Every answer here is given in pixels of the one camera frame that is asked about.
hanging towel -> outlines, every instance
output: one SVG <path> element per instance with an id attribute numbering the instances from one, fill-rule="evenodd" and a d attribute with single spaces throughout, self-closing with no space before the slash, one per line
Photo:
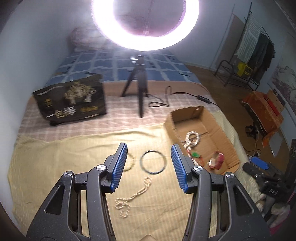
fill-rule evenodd
<path id="1" fill-rule="evenodd" d="M 244 35 L 235 54 L 242 62 L 247 63 L 250 60 L 260 33 L 261 25 L 256 21 L 253 14 L 250 13 L 244 30 Z"/>

clothes drying rack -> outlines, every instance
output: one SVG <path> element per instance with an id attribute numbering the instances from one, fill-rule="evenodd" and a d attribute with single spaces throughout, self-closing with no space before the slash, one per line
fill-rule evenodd
<path id="1" fill-rule="evenodd" d="M 237 43 L 237 46 L 235 47 L 235 50 L 234 50 L 230 60 L 229 61 L 226 60 L 226 59 L 222 60 L 220 62 L 220 64 L 218 65 L 218 68 L 217 68 L 214 76 L 217 76 L 222 81 L 224 86 L 227 86 L 228 84 L 231 84 L 231 85 L 243 87 L 245 89 L 249 89 L 249 90 L 252 90 L 252 91 L 256 91 L 258 89 L 259 85 L 260 85 L 260 82 L 256 82 L 253 79 L 254 70 L 252 70 L 250 75 L 247 76 L 247 77 L 239 76 L 236 73 L 236 71 L 237 71 L 236 62 L 233 62 L 234 57 L 235 57 L 235 53 L 237 52 L 237 50 L 239 48 L 239 45 L 241 43 L 241 40 L 242 40 L 242 38 L 244 36 L 246 25 L 247 25 L 247 22 L 248 22 L 248 20 L 250 18 L 250 14 L 252 13 L 251 7 L 252 7 L 252 2 L 251 2 L 251 5 L 250 5 L 248 17 L 247 17 L 245 25 L 244 25 L 244 29 L 242 31 L 240 39 L 239 39 L 239 41 Z M 265 29 L 263 27 L 262 27 L 262 30 L 264 31 L 264 33 L 268 37 L 268 39 L 271 41 L 270 37 L 268 36 L 267 32 L 265 31 Z M 219 72 L 221 67 L 226 71 L 226 73 L 225 72 Z"/>

yellow object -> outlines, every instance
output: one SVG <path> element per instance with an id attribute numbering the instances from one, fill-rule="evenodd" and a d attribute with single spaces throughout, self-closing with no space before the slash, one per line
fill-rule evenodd
<path id="1" fill-rule="evenodd" d="M 239 69 L 237 72 L 238 76 L 242 76 L 243 74 L 250 76 L 252 73 L 252 69 L 245 63 L 243 62 L 239 62 L 239 64 L 237 65 L 237 68 Z"/>

black shopping bag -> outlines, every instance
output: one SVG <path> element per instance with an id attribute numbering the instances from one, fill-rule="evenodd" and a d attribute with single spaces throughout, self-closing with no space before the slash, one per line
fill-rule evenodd
<path id="1" fill-rule="evenodd" d="M 51 125 L 106 114 L 100 79 L 97 74 L 33 92 L 40 113 Z"/>

cable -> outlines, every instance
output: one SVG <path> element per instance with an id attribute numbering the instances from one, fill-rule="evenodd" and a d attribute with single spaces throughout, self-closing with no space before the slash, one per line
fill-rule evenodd
<path id="1" fill-rule="evenodd" d="M 255 148 L 256 148 L 256 151 L 258 151 L 258 148 L 257 148 L 257 140 L 255 141 Z"/>
<path id="2" fill-rule="evenodd" d="M 214 104 L 214 105 L 216 105 L 216 106 L 218 106 L 217 104 L 215 104 L 215 103 L 213 103 L 213 102 L 210 102 L 211 104 Z M 218 106 L 219 108 L 220 108 L 220 106 Z M 221 109 L 221 108 L 220 108 Z"/>
<path id="3" fill-rule="evenodd" d="M 258 153 L 258 151 L 260 151 L 260 153 L 258 153 L 258 154 L 261 154 L 261 150 L 260 150 L 260 149 L 255 149 L 255 150 L 248 151 L 246 148 L 244 148 L 244 150 L 245 150 L 246 152 L 256 151 L 257 153 Z"/>
<path id="4" fill-rule="evenodd" d="M 203 96 L 200 96 L 200 95 L 197 96 L 197 95 L 193 95 L 193 94 L 190 94 L 190 93 L 187 93 L 187 92 L 174 92 L 174 93 L 172 93 L 172 87 L 171 86 L 167 86 L 165 88 L 165 100 L 166 100 L 166 103 L 161 98 L 156 97 L 156 96 L 154 96 L 152 94 L 148 94 L 148 95 L 150 95 L 150 96 L 152 96 L 152 97 L 154 97 L 154 98 L 156 98 L 156 99 L 158 99 L 160 101 L 160 102 L 158 102 L 158 101 L 151 101 L 148 106 L 150 108 L 160 107 L 160 106 L 169 107 L 170 106 L 170 103 L 168 101 L 168 95 L 174 95 L 174 94 L 187 94 L 187 95 L 191 95 L 191 96 L 197 98 L 198 100 L 201 100 L 201 101 L 203 101 L 203 102 L 205 102 L 207 104 L 214 104 L 214 105 L 218 106 L 217 104 L 211 102 L 209 99 L 207 99 L 207 98 L 205 98 Z"/>
<path id="5" fill-rule="evenodd" d="M 156 99 L 159 99 L 159 100 L 161 101 L 161 102 L 151 101 L 151 102 L 149 103 L 149 107 L 151 107 L 151 108 L 154 108 L 154 107 L 160 107 L 160 106 L 166 106 L 166 107 L 169 107 L 169 106 L 170 106 L 170 103 L 168 102 L 168 89 L 170 89 L 170 95 L 171 95 L 171 94 L 172 94 L 172 87 L 171 87 L 171 86 L 167 86 L 167 87 L 165 88 L 165 100 L 166 100 L 167 104 L 164 103 L 164 101 L 163 101 L 161 98 L 156 97 L 156 96 L 154 96 L 154 95 L 152 95 L 152 94 L 148 94 L 148 95 L 150 95 L 150 96 L 152 96 L 152 97 L 154 97 L 154 98 L 156 98 Z"/>

